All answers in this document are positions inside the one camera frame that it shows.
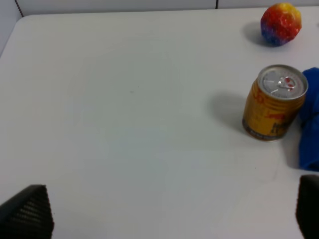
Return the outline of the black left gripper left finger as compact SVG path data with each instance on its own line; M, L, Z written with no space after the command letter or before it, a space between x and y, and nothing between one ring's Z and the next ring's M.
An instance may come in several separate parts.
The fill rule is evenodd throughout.
M50 239L53 213L45 185L30 185L0 206L2 239Z

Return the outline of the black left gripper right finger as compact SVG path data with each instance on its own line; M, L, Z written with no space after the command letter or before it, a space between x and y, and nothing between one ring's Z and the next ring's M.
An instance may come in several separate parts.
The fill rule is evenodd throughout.
M296 220L305 239L319 238L319 177L300 177L296 206Z

